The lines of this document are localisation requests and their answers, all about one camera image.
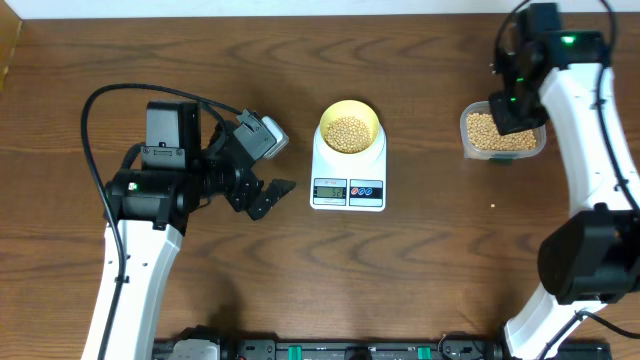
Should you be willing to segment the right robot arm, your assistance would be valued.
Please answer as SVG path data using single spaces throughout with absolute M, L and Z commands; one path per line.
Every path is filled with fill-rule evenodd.
M 489 98 L 502 135 L 551 123 L 569 189 L 568 220 L 541 244 L 539 285 L 501 331 L 506 359 L 553 359 L 585 320 L 639 289 L 639 173 L 619 119 L 617 35 L 568 31 L 554 3 L 524 1 L 494 46 L 503 87 Z

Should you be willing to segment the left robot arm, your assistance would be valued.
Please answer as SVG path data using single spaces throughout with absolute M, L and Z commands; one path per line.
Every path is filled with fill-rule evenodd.
M 270 117 L 245 109 L 220 119 L 201 145 L 201 111 L 194 101 L 151 101 L 146 139 L 126 153 L 104 187 L 105 257 L 85 359 L 148 359 L 152 355 L 168 275 L 191 213 L 223 196 L 252 220 L 296 186 L 265 183 L 252 168 L 271 159 L 289 138 Z

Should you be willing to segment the white digital kitchen scale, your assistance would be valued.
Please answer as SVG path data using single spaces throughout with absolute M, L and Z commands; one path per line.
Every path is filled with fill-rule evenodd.
M 381 212 L 387 197 L 387 141 L 382 127 L 366 150 L 335 151 L 317 128 L 309 204 L 315 210 Z

